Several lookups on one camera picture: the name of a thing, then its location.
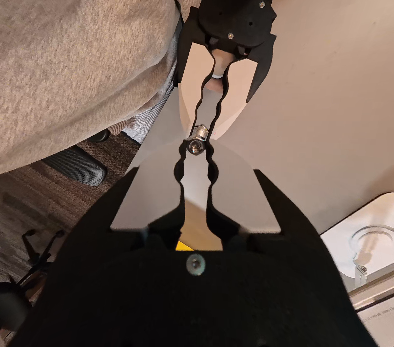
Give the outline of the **person's beige sweater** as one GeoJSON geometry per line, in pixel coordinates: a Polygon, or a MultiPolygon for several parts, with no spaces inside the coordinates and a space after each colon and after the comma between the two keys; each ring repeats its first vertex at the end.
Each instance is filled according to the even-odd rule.
{"type": "Polygon", "coordinates": [[[161,88],[177,0],[1,0],[1,173],[110,128],[161,88]]]}

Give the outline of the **person's left hand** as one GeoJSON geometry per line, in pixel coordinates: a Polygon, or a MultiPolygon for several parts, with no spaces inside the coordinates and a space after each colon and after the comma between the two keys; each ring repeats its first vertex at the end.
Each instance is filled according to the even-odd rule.
{"type": "Polygon", "coordinates": [[[212,56],[215,59],[214,70],[205,87],[223,93],[223,75],[229,64],[234,60],[234,55],[220,49],[214,49],[212,50],[212,56]]]}

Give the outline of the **black office chair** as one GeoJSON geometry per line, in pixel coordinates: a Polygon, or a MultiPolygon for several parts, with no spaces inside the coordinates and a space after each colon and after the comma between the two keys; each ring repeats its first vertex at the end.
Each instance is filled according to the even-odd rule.
{"type": "Polygon", "coordinates": [[[28,254],[30,269],[19,281],[8,275],[8,281],[0,283],[0,337],[1,346],[7,346],[16,334],[29,311],[36,303],[46,283],[48,271],[52,265],[51,248],[54,242],[65,236],[59,230],[49,241],[42,253],[35,251],[29,237],[36,233],[34,229],[22,235],[22,241],[28,254]]]}

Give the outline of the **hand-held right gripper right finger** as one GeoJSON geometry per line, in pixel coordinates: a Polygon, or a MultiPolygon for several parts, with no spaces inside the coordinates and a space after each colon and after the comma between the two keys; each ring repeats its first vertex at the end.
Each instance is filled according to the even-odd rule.
{"type": "Polygon", "coordinates": [[[237,153],[210,141],[206,149],[208,188],[206,223],[223,249],[246,244],[256,234],[279,234],[281,227],[253,168],[237,153]]]}

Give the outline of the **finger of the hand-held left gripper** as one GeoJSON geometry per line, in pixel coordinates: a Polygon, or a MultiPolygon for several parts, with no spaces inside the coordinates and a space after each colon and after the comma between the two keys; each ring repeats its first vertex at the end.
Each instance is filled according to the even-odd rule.
{"type": "Polygon", "coordinates": [[[212,77],[215,59],[206,46],[192,43],[179,83],[179,112],[184,137],[190,137],[202,100],[204,85],[212,77]]]}
{"type": "Polygon", "coordinates": [[[220,113],[215,121],[211,139],[219,139],[246,107],[257,66],[257,62],[249,59],[236,60],[229,64],[225,77],[227,93],[220,103],[220,113]]]}

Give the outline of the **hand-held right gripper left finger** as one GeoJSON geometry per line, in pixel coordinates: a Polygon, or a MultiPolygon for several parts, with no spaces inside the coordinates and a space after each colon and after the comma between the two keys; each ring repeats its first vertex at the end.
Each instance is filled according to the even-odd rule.
{"type": "Polygon", "coordinates": [[[157,235],[175,249],[185,222],[184,176],[187,142],[176,140],[148,155],[111,224],[116,232],[135,232],[145,241],[157,235]]]}

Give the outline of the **silver hex bolt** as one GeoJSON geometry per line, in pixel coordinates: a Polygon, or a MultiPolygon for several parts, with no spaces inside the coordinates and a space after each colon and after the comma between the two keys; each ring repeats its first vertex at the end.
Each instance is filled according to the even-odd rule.
{"type": "Polygon", "coordinates": [[[208,134],[209,134],[209,131],[205,127],[205,125],[198,125],[193,128],[193,132],[188,139],[193,138],[193,137],[199,137],[199,138],[204,138],[206,141],[208,134]]]}

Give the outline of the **silver hex nut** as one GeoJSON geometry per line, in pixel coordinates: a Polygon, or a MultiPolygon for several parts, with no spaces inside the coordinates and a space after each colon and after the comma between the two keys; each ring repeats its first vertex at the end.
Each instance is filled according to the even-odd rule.
{"type": "Polygon", "coordinates": [[[187,150],[190,154],[198,156],[205,151],[205,139],[193,137],[187,140],[187,150]]]}

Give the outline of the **white instruction sheet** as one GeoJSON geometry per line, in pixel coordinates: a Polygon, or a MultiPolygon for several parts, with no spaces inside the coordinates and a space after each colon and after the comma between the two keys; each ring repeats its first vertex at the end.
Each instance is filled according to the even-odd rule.
{"type": "Polygon", "coordinates": [[[358,312],[364,326],[379,347],[394,346],[394,298],[358,312]]]}

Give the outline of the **wooden document stand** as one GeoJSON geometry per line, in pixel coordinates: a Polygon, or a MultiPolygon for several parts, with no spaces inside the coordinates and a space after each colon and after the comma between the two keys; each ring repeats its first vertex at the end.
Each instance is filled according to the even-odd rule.
{"type": "Polygon", "coordinates": [[[321,238],[357,314],[394,297],[393,192],[368,202],[321,238]]]}

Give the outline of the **grey desk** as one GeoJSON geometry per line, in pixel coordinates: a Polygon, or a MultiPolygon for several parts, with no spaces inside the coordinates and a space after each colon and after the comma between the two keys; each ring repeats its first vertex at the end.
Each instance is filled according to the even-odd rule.
{"type": "Polygon", "coordinates": [[[273,0],[263,85],[218,139],[320,233],[393,191],[394,0],[273,0]]]}

